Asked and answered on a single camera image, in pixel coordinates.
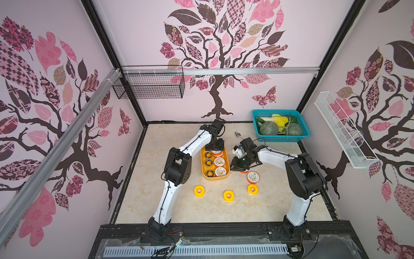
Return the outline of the black yellow tape roll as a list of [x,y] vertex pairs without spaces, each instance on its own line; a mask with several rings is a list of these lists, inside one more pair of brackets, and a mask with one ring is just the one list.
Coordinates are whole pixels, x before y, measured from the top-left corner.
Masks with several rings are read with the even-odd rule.
[[214,171],[212,171],[212,170],[208,170],[208,171],[206,172],[206,176],[207,176],[208,178],[213,178],[213,177],[215,176],[215,173],[214,173]]
[[204,156],[206,159],[211,159],[213,157],[211,152],[206,152]]
[[211,166],[213,166],[213,165],[214,165],[214,162],[213,162],[211,159],[207,159],[207,160],[205,161],[205,165],[206,165],[207,167],[211,167]]

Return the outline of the yellow plastic storage box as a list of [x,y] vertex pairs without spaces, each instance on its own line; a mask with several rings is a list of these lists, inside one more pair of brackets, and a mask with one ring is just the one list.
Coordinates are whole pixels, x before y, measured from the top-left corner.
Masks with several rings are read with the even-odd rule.
[[207,151],[201,149],[202,174],[207,180],[223,180],[230,174],[230,163],[226,149]]

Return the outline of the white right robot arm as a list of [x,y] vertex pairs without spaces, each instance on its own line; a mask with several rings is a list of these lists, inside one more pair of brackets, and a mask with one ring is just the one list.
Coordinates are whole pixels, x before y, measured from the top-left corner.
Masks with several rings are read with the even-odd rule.
[[257,146],[251,138],[242,140],[233,148],[232,153],[235,155],[230,164],[232,171],[247,172],[262,164],[270,164],[286,171],[293,196],[281,232],[289,240],[298,238],[305,229],[311,202],[326,185],[312,157],[308,153],[286,154],[266,145]]

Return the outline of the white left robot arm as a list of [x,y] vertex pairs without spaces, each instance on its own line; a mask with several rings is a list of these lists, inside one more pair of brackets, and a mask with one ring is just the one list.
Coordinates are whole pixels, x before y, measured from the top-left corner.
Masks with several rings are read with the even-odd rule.
[[182,185],[191,176],[193,156],[202,148],[207,151],[224,150],[224,140],[221,138],[225,131],[225,122],[214,120],[212,124],[204,124],[197,134],[180,148],[171,148],[168,153],[161,179],[165,182],[162,197],[148,225],[151,233],[164,240],[168,237],[172,209]]

